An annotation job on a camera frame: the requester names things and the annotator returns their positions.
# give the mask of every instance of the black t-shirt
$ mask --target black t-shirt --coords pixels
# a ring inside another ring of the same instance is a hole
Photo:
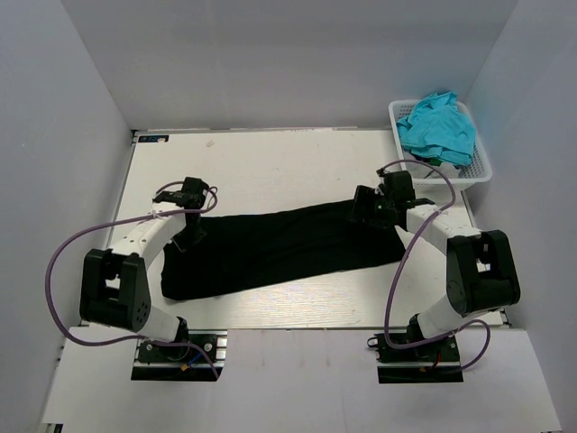
[[[347,221],[352,206],[347,200],[276,214],[203,217],[204,235],[184,253],[165,246],[162,294],[208,298],[399,261],[405,249],[395,230]]]

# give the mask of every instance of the white table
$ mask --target white table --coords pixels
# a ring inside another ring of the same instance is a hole
[[[75,335],[103,340],[120,329]],[[218,382],[132,382],[136,343],[67,342],[42,419],[63,433],[444,432],[558,430],[527,333],[498,329],[463,383],[378,384],[370,330],[233,330]],[[457,336],[463,360],[484,330]]]
[[[263,213],[351,198],[375,185],[394,158],[390,132],[294,131],[172,134],[137,145],[119,218],[148,211],[160,185],[196,176],[219,188],[214,215]],[[447,200],[446,195],[434,198]],[[460,199],[451,214],[469,221]],[[114,232],[124,235],[130,227]],[[161,258],[149,271],[153,302],[191,327],[228,328],[218,382],[132,382],[136,343],[90,348],[67,341],[42,419],[64,433],[203,431],[420,432],[559,429],[535,353],[523,330],[494,329],[485,357],[464,383],[378,384],[369,329],[380,327],[396,264],[293,281],[217,299],[181,303],[160,293]],[[444,257],[421,243],[404,273],[393,323],[444,293]],[[498,314],[486,319],[500,324]],[[124,335],[99,325],[73,328],[86,340]],[[457,336],[464,362],[484,331]]]
[[[170,134],[166,143],[136,144],[118,218],[145,214],[159,186],[186,176],[218,187],[218,206],[211,216],[277,212],[351,199],[357,185],[376,186],[375,170],[395,159],[391,131]],[[427,196],[437,203],[449,198],[443,192]],[[471,223],[460,194],[449,213]],[[115,229],[113,241],[130,229]],[[392,263],[217,298],[174,302],[160,292],[162,265],[161,254],[149,269],[153,304],[199,329],[380,327],[397,268]],[[415,313],[443,296],[444,273],[443,255],[419,242],[399,284],[391,324],[405,326]],[[499,313],[487,315],[486,320],[502,325]]]

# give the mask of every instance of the teal towel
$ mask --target teal towel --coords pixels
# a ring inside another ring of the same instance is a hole
[[[406,151],[421,158],[434,158],[456,166],[472,162],[475,127],[459,113],[457,95],[433,93],[420,101],[410,115],[397,121],[398,137]]]

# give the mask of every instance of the white backdrop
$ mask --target white backdrop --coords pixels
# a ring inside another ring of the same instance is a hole
[[[383,125],[468,92],[515,0],[63,0],[132,129]]]
[[[467,104],[493,168],[469,193],[481,228],[511,241],[525,327],[563,431],[577,431],[573,360],[577,258],[577,3],[519,2],[473,85]]]
[[[0,431],[35,433],[63,342],[43,291],[50,255],[109,220],[131,135],[58,0],[0,2]],[[88,236],[63,254],[54,292],[78,323]]]

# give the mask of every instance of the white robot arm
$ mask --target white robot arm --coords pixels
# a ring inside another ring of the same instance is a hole
[[[379,170],[382,183],[375,189],[357,188],[351,220],[391,229],[400,226],[415,234],[439,208],[417,199],[408,171]],[[499,230],[481,230],[456,223],[441,213],[421,236],[446,256],[446,294],[409,322],[408,342],[460,329],[488,311],[519,301],[520,288],[507,236]],[[478,263],[485,265],[479,271]]]
[[[186,320],[151,304],[146,271],[164,245],[195,236],[199,214],[177,211],[202,208],[207,192],[208,185],[202,180],[186,178],[180,191],[162,191],[156,196],[151,208],[155,218],[139,223],[109,249],[93,249],[87,254],[80,298],[84,320],[128,329],[153,340],[186,339]]]

